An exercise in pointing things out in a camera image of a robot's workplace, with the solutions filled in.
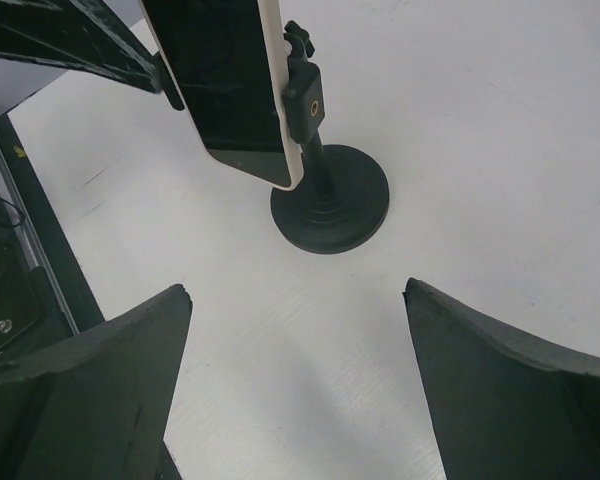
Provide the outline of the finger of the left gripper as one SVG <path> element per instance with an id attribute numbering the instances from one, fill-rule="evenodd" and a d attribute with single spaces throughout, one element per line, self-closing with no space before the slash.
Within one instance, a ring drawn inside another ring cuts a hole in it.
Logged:
<path id="1" fill-rule="evenodd" d="M 161 91 L 153 55 L 103 1 L 0 1 L 0 59 Z"/>

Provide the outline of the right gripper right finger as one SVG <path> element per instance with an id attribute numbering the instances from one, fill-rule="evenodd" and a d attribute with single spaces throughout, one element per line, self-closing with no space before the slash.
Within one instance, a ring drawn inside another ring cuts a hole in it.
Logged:
<path id="1" fill-rule="evenodd" d="M 600 479 L 600 357 L 411 278 L 404 301 L 449 479 Z"/>

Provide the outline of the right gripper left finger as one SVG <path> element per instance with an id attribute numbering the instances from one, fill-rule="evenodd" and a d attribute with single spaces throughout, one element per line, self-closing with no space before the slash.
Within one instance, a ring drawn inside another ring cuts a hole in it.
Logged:
<path id="1" fill-rule="evenodd" d="M 178 479 L 164 435 L 193 304 L 176 284 L 0 364 L 0 479 Z"/>

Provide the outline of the black phone cream case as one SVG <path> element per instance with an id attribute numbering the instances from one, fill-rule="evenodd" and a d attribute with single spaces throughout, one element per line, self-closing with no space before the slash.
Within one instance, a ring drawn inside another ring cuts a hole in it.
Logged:
<path id="1" fill-rule="evenodd" d="M 141 4 L 208 155 L 281 189 L 304 175 L 283 103 L 287 49 L 276 1 Z"/>

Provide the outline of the black phone stand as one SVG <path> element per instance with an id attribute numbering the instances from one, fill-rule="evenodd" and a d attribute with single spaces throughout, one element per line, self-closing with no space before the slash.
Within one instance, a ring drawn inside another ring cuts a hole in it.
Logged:
<path id="1" fill-rule="evenodd" d="M 303 179 L 291 191 L 270 196 L 273 220 L 294 246 L 314 254 L 350 251 L 382 226 L 390 204 L 387 177 L 365 152 L 346 145 L 324 145 L 319 126 L 325 118 L 319 67 L 310 61 L 310 34 L 289 21 L 284 38 L 291 46 L 290 80 L 282 100 L 291 139 L 300 145 Z"/>

